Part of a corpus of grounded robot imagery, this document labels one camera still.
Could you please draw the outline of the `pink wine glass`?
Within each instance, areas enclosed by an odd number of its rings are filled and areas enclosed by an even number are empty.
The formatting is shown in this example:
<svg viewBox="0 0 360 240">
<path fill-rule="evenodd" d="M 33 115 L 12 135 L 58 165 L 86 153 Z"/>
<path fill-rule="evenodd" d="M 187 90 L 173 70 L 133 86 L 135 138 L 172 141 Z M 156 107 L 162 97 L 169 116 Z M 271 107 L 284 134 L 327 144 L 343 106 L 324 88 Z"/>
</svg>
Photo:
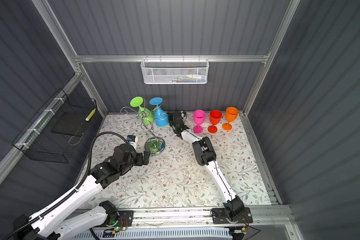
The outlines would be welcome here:
<svg viewBox="0 0 360 240">
<path fill-rule="evenodd" d="M 193 128 L 193 131 L 196 134 L 200 134 L 203 132 L 203 127 L 201 126 L 206 118 L 206 113 L 203 110 L 196 110 L 193 114 L 194 117 L 194 123 L 196 124 L 196 126 Z"/>
</svg>

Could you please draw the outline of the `chrome wine glass rack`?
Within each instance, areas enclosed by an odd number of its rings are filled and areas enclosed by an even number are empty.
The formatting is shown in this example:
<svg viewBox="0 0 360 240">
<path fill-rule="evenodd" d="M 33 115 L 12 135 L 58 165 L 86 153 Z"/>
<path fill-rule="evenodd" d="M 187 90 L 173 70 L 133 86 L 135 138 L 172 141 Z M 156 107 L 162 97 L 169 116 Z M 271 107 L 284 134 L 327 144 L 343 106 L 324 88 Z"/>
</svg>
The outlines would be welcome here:
<svg viewBox="0 0 360 240">
<path fill-rule="evenodd" d="M 128 106 L 121 108 L 120 113 L 122 115 L 127 115 L 129 113 L 128 109 L 130 111 L 133 111 L 138 114 L 138 111 L 135 111 L 132 107 L 128 107 Z M 165 151 L 166 143 L 162 137 L 158 137 L 154 134 L 154 130 L 155 130 L 154 124 L 155 124 L 155 119 L 154 119 L 154 122 L 149 125 L 145 125 L 143 123 L 143 121 L 141 120 L 140 127 L 141 127 L 141 129 L 146 131 L 146 136 L 148 138 L 148 140 L 144 144 L 145 150 L 151 152 L 152 156 L 158 156 Z"/>
</svg>

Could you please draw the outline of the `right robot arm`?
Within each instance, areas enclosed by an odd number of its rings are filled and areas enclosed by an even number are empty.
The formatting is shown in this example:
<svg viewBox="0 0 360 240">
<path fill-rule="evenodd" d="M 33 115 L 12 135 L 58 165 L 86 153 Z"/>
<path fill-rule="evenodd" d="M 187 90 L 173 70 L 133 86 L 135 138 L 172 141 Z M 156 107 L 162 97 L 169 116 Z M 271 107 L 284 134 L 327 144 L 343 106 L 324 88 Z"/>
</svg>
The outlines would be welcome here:
<svg viewBox="0 0 360 240">
<path fill-rule="evenodd" d="M 198 136 L 186 126 L 183 111 L 168 113 L 168 119 L 175 135 L 192 145 L 198 164 L 208 171 L 223 197 L 227 219 L 233 222 L 244 212 L 245 205 L 222 173 L 210 139 Z"/>
</svg>

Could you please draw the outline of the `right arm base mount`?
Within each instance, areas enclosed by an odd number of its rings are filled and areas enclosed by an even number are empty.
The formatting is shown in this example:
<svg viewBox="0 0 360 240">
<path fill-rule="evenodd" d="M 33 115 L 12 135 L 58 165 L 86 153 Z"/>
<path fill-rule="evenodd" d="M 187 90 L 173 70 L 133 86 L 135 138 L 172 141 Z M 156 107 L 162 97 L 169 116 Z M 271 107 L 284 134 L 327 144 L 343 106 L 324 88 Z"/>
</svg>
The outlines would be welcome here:
<svg viewBox="0 0 360 240">
<path fill-rule="evenodd" d="M 253 223 L 251 210 L 248 207 L 245 207 L 242 213 L 232 214 L 231 217 L 227 216 L 226 211 L 223 208 L 212 208 L 210 210 L 210 215 L 213 223 L 216 225 L 240 223 L 249 225 Z"/>
</svg>

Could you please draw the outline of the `yellow marker in basket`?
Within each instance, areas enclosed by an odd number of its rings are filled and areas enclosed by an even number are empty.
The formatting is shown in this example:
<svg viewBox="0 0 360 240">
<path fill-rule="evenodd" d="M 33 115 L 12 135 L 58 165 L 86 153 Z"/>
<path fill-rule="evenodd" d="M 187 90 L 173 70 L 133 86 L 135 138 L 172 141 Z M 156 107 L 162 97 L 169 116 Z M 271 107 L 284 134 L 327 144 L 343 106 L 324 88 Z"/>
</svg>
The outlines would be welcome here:
<svg viewBox="0 0 360 240">
<path fill-rule="evenodd" d="M 92 116 L 96 113 L 96 108 L 94 108 L 94 109 L 92 109 L 90 112 L 89 112 L 89 114 L 87 115 L 87 117 L 85 118 L 85 121 L 86 122 L 89 122 L 90 121 L 90 119 L 92 118 Z"/>
</svg>

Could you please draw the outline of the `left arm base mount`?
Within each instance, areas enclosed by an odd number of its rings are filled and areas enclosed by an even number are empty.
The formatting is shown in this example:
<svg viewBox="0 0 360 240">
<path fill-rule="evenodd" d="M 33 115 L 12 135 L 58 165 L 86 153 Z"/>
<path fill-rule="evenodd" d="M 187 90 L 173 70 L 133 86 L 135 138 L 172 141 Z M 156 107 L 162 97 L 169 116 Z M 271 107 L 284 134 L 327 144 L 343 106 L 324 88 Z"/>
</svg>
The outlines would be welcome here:
<svg viewBox="0 0 360 240">
<path fill-rule="evenodd" d="M 105 225 L 114 228 L 126 228 L 132 225 L 134 211 L 117 211 L 108 215 Z"/>
</svg>

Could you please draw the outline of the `green wine glass back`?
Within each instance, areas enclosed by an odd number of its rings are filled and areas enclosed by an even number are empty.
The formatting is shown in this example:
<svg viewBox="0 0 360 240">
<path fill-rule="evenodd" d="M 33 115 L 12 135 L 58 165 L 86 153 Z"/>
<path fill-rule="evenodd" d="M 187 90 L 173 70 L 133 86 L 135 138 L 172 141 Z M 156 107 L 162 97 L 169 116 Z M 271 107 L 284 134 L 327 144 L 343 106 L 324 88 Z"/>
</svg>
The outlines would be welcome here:
<svg viewBox="0 0 360 240">
<path fill-rule="evenodd" d="M 139 108 L 138 115 L 139 118 L 143 121 L 145 125 L 152 124 L 154 122 L 154 117 L 152 112 L 147 109 L 146 107 L 143 107 L 144 99 L 140 96 L 134 97 L 130 101 L 130 105 L 133 108 Z"/>
</svg>

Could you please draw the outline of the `red wine glass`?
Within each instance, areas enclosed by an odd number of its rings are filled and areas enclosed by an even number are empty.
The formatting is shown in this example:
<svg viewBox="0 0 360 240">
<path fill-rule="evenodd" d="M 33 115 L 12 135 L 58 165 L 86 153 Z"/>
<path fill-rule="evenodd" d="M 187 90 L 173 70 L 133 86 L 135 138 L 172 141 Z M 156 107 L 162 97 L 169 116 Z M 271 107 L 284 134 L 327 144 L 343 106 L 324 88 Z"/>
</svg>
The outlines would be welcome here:
<svg viewBox="0 0 360 240">
<path fill-rule="evenodd" d="M 222 118 L 222 112 L 219 110 L 212 110 L 210 112 L 210 123 L 211 125 L 208 127 L 208 132 L 214 134 L 218 131 L 217 124 L 220 123 Z"/>
</svg>

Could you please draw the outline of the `blue wine glass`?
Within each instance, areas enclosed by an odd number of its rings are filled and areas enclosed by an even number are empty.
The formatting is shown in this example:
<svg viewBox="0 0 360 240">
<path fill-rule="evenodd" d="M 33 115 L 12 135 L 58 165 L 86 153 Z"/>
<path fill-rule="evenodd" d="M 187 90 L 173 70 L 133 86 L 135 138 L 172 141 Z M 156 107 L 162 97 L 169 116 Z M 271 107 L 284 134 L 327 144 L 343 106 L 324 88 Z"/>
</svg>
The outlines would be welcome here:
<svg viewBox="0 0 360 240">
<path fill-rule="evenodd" d="M 161 97 L 155 97 L 150 100 L 150 104 L 156 106 L 154 108 L 154 119 L 157 127 L 165 127 L 169 124 L 167 113 L 161 109 L 163 99 Z"/>
</svg>

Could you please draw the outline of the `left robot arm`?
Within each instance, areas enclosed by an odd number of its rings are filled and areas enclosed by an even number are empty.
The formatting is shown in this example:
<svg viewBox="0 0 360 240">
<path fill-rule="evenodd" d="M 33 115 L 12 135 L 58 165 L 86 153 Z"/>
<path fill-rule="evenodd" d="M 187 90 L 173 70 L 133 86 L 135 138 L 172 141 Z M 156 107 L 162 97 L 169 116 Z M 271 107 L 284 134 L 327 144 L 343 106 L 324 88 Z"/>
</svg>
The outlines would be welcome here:
<svg viewBox="0 0 360 240">
<path fill-rule="evenodd" d="M 149 163 L 151 153 L 138 153 L 134 135 L 126 138 L 115 133 L 123 143 L 114 148 L 112 156 L 91 167 L 87 166 L 83 178 L 57 200 L 30 216 L 21 215 L 14 221 L 14 229 L 5 236 L 8 240 L 66 240 L 93 227 L 108 225 L 114 227 L 121 221 L 117 208 L 104 201 L 94 209 L 69 219 L 84 202 L 128 173 L 132 167 Z"/>
</svg>

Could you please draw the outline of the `orange wine glass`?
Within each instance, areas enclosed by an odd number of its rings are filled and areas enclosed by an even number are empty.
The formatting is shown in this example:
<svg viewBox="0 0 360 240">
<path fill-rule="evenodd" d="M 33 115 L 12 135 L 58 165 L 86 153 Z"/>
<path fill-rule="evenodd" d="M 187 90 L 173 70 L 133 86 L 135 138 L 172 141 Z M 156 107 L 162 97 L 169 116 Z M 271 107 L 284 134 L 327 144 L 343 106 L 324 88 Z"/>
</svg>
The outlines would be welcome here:
<svg viewBox="0 0 360 240">
<path fill-rule="evenodd" d="M 235 107 L 228 107 L 226 109 L 225 117 L 227 122 L 222 125 L 224 130 L 226 131 L 232 130 L 231 122 L 233 122 L 237 118 L 238 114 L 239 114 L 239 110 Z"/>
</svg>

